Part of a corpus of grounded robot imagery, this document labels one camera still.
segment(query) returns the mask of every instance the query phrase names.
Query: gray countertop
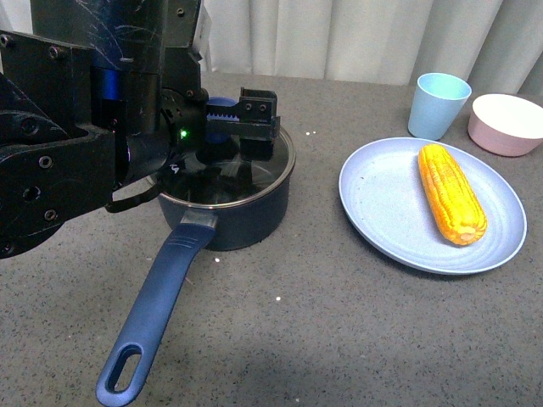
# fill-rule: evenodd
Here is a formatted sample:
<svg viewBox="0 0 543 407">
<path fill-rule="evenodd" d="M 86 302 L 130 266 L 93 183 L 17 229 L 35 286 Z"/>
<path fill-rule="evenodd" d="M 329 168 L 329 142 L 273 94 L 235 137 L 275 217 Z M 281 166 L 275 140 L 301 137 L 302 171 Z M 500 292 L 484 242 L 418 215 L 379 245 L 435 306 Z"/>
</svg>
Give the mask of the gray countertop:
<svg viewBox="0 0 543 407">
<path fill-rule="evenodd" d="M 528 236 L 497 269 L 438 276 L 382 255 L 339 199 L 351 153 L 408 137 L 413 88 L 219 74 L 203 83 L 232 98 L 241 86 L 277 93 L 297 150 L 288 210 L 261 243 L 197 256 L 132 405 L 543 405 L 543 147 L 515 159 L 483 151 L 467 135 L 468 101 L 442 142 L 510 183 Z M 156 200 L 100 209 L 0 261 L 1 405 L 98 405 L 98 374 L 169 232 Z"/>
</svg>

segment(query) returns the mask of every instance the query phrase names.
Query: pot rim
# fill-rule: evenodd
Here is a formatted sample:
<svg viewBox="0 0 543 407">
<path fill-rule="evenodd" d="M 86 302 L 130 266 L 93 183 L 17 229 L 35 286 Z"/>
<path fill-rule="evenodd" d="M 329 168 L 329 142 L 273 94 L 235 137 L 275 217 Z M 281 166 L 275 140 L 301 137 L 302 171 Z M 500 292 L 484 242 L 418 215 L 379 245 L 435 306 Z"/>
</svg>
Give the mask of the pot rim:
<svg viewBox="0 0 543 407">
<path fill-rule="evenodd" d="M 213 204 L 201 204 L 201 203 L 194 203 L 194 202 L 188 202 L 183 201 L 182 199 L 172 197 L 170 194 L 166 192 L 161 192 L 160 196 L 171 201 L 174 204 L 181 204 L 183 206 L 186 206 L 187 208 L 191 209 L 229 209 L 234 208 L 237 206 L 242 206 L 245 204 L 249 204 L 251 202 L 256 201 L 257 199 L 260 199 L 267 195 L 268 193 L 272 192 L 273 190 L 277 189 L 280 185 L 283 184 L 283 182 L 290 176 L 294 169 L 294 164 L 296 162 L 296 150 L 294 149 L 294 143 L 292 141 L 292 138 L 287 133 L 287 131 L 281 126 L 279 129 L 279 137 L 281 137 L 284 140 L 285 145 L 287 146 L 287 153 L 288 153 L 288 161 L 285 165 L 285 169 L 281 173 L 281 175 L 268 187 L 263 189 L 262 191 L 251 195 L 244 199 L 239 199 L 238 201 L 232 201 L 228 203 L 213 203 Z M 153 179 L 148 176 L 147 181 L 149 184 L 154 185 Z"/>
</svg>

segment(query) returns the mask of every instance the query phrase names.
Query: plate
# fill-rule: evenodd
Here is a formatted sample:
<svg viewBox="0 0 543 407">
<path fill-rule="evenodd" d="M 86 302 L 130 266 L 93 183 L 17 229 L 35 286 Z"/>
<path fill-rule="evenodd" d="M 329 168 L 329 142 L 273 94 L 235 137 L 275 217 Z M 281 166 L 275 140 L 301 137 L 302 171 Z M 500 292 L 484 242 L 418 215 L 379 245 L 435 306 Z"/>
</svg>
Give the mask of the plate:
<svg viewBox="0 0 543 407">
<path fill-rule="evenodd" d="M 418 172 L 418 152 L 428 143 L 388 138 L 351 154 L 339 175 L 339 195 L 350 221 L 375 248 L 415 269 L 466 275 L 505 264 L 526 238 L 526 214 L 518 195 L 481 160 L 436 142 L 461 166 L 488 219 L 477 242 L 449 242 L 435 224 Z"/>
</svg>

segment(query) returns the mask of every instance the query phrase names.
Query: pink bowl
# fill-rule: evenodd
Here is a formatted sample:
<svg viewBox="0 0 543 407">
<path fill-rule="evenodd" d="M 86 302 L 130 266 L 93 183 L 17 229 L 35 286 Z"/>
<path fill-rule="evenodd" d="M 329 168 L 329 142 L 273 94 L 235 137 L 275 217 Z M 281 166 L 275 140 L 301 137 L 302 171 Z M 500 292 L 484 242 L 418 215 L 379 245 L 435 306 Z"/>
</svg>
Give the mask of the pink bowl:
<svg viewBox="0 0 543 407">
<path fill-rule="evenodd" d="M 511 95 L 479 96 L 473 101 L 467 132 L 492 153 L 525 155 L 543 142 L 543 108 Z"/>
</svg>

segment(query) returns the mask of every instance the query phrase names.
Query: corn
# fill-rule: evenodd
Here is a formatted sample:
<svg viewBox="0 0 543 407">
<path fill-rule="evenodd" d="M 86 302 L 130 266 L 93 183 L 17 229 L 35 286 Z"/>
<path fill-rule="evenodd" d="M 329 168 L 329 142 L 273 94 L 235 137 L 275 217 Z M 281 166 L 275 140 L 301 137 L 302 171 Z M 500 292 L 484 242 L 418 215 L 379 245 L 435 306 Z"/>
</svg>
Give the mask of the corn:
<svg viewBox="0 0 543 407">
<path fill-rule="evenodd" d="M 486 215 L 460 165 L 445 147 L 427 144 L 418 169 L 441 234 L 462 246 L 477 242 L 486 232 Z"/>
</svg>

